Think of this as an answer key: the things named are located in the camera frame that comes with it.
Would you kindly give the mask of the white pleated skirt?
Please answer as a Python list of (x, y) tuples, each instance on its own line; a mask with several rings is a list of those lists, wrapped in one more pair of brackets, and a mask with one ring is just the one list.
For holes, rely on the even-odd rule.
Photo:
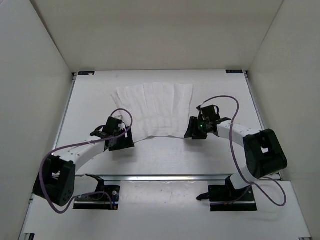
[(190, 118), (194, 86), (181, 83), (143, 83), (117, 87), (111, 97), (118, 109), (133, 118), (133, 142), (149, 137), (183, 138)]

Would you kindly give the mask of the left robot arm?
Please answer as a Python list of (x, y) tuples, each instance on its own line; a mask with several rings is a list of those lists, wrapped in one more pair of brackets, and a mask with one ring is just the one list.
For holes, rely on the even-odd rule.
[(135, 146), (132, 123), (126, 125), (119, 117), (110, 116), (106, 124), (98, 126), (83, 143), (60, 147), (68, 149), (64, 154), (49, 154), (41, 163), (32, 193), (43, 199), (46, 190), (52, 204), (60, 207), (68, 204), (74, 194), (76, 172), (94, 157), (106, 152)]

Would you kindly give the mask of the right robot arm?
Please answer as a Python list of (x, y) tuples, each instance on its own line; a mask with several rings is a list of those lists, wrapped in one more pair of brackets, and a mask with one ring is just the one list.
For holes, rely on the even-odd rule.
[(199, 114), (190, 117), (184, 138), (205, 140), (208, 134), (214, 134), (229, 140), (233, 156), (233, 144), (243, 147), (246, 161), (245, 166), (240, 167), (235, 160), (237, 173), (228, 176), (223, 185), (199, 195), (197, 200), (217, 198), (218, 202), (231, 204), (244, 197), (261, 178), (287, 168), (287, 158), (272, 129), (255, 130), (235, 124), (228, 117), (220, 117), (215, 105), (197, 109)]

